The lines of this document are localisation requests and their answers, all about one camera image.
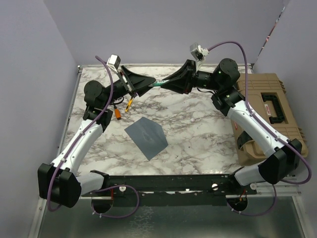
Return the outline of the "green white glue stick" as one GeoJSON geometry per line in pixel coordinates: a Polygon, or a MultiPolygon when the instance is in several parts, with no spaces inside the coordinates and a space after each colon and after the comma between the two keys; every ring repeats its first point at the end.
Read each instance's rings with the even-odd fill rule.
{"type": "Polygon", "coordinates": [[[154,83],[150,84],[149,87],[160,87],[163,84],[165,84],[166,82],[168,82],[168,80],[155,81],[154,83]]]}

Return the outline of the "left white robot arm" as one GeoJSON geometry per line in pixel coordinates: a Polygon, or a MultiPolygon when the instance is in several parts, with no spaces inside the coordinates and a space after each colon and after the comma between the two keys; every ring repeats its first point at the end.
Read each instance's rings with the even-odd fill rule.
{"type": "Polygon", "coordinates": [[[91,182],[81,184],[76,173],[94,142],[110,124],[113,111],[109,105],[127,94],[132,98],[141,97],[155,82],[155,78],[133,73],[125,66],[116,75],[119,79],[111,79],[107,87],[96,80],[86,83],[86,109],[79,129],[50,164],[41,164],[38,168],[39,195],[42,199],[71,208],[82,194],[94,191],[102,196],[108,193],[109,183],[103,176],[93,176],[91,182]]]}

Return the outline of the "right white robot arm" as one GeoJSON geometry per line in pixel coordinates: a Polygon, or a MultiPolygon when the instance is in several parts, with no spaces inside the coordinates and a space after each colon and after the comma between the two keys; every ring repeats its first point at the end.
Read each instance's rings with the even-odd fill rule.
{"type": "Polygon", "coordinates": [[[266,159],[237,170],[227,182],[228,190],[234,194],[254,182],[277,184],[298,167],[302,150],[298,139],[290,140],[275,131],[247,104],[246,96],[234,87],[239,77],[238,65],[232,59],[221,60],[212,73],[197,70],[196,63],[188,59],[161,85],[179,94],[189,94],[193,88],[214,90],[211,100],[215,108],[241,126],[261,147],[266,159]]]}

